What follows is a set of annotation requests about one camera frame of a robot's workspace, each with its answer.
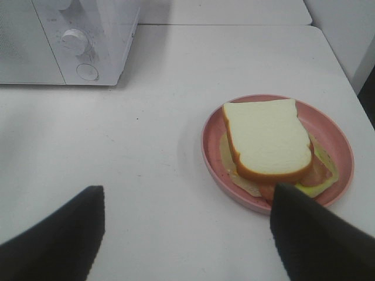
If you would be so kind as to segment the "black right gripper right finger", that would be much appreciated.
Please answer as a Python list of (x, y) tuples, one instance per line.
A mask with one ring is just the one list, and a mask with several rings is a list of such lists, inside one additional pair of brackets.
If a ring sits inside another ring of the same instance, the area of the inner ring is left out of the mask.
[(291, 280), (374, 280), (374, 237), (293, 185), (276, 185), (270, 228)]

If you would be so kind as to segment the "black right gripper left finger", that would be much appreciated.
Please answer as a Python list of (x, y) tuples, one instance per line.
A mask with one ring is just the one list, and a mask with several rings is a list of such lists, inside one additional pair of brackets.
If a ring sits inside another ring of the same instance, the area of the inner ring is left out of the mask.
[(89, 186), (1, 244), (1, 280), (86, 280), (104, 234), (104, 188)]

